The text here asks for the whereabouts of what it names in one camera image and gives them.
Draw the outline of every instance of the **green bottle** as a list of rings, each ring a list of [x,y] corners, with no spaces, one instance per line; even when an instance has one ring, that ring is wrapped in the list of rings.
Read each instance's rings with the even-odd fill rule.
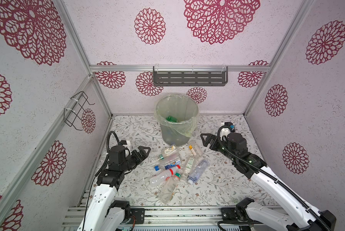
[[[175,117],[172,116],[167,117],[166,120],[174,123],[179,122]]]

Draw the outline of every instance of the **trash can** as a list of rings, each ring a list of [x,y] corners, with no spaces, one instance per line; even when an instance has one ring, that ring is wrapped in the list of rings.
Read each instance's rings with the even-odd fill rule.
[[[169,145],[182,146],[197,127],[199,110],[191,98],[169,95],[157,103],[154,115],[160,123],[163,140]]]

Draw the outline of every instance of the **clear plastic bottle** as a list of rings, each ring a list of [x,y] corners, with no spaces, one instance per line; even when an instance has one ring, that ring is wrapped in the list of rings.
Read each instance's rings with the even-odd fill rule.
[[[167,178],[173,176],[176,173],[176,170],[180,169],[180,165],[176,165],[170,169],[164,170],[156,176],[150,178],[149,182],[151,186],[157,186],[164,182]]]
[[[168,157],[159,160],[158,165],[156,165],[154,169],[156,169],[156,171],[160,169],[170,169],[176,165],[181,165],[181,156],[178,153],[171,154]]]
[[[179,178],[182,173],[183,171],[181,169],[177,169],[175,175],[167,180],[160,194],[158,195],[160,201],[162,201],[165,204],[167,204],[170,201],[171,197],[173,196],[174,189],[179,183]]]
[[[171,145],[170,147],[167,147],[164,150],[162,150],[161,154],[156,156],[155,158],[156,161],[159,161],[175,153],[179,154],[179,148],[175,145]]]
[[[204,159],[203,157],[200,157],[198,159],[197,166],[193,169],[191,173],[189,173],[188,183],[189,184],[196,183],[198,179],[200,178],[200,176],[205,172],[209,164],[210,162],[208,160]]]
[[[195,141],[189,141],[188,147],[194,156],[203,156],[201,148],[197,145]]]
[[[197,162],[197,157],[188,156],[183,165],[183,174],[181,175],[180,182],[186,183],[188,181],[188,175],[193,170],[194,165]]]

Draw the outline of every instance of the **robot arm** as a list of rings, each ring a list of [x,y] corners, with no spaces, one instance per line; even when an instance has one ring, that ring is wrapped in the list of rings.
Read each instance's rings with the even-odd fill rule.
[[[232,125],[226,122],[219,128],[217,136],[201,134],[203,145],[210,145],[211,150],[219,151],[231,159],[239,172],[267,191],[288,214],[280,214],[245,198],[236,205],[236,222],[259,221],[277,231],[333,231],[335,216],[328,210],[319,211],[293,192],[261,158],[248,152],[246,139],[235,133]]]
[[[114,134],[118,145],[109,149],[110,135]],[[111,131],[107,136],[107,157],[97,172],[97,185],[94,197],[85,211],[79,231],[113,231],[130,219],[130,204],[128,201],[115,200],[120,184],[124,180],[125,172],[135,169],[145,160],[151,149],[139,146],[138,151],[129,151],[130,142],[119,141],[116,134]]]

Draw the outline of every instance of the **floral floor mat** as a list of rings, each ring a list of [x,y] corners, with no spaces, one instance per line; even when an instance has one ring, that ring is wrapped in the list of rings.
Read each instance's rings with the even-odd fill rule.
[[[157,198],[163,184],[151,187],[148,183],[148,179],[156,173],[154,157],[168,147],[162,139],[159,123],[154,116],[116,116],[111,129],[117,133],[120,140],[130,140],[134,148],[139,145],[151,147],[149,157],[125,175],[116,199],[128,200],[131,206],[233,206],[249,197],[262,205],[278,205],[264,189],[238,172],[227,157],[202,145],[200,134],[216,134],[221,122],[232,122],[236,132],[241,133],[247,140],[249,151],[261,157],[243,116],[201,115],[192,139],[201,147],[210,165],[194,185],[179,183],[172,199],[166,205]],[[116,145],[116,142],[111,136],[110,147],[113,145]],[[183,161],[191,155],[187,146],[179,147],[179,153]],[[97,170],[104,162],[105,156],[104,151]],[[91,198],[96,181],[97,179],[93,183]]]

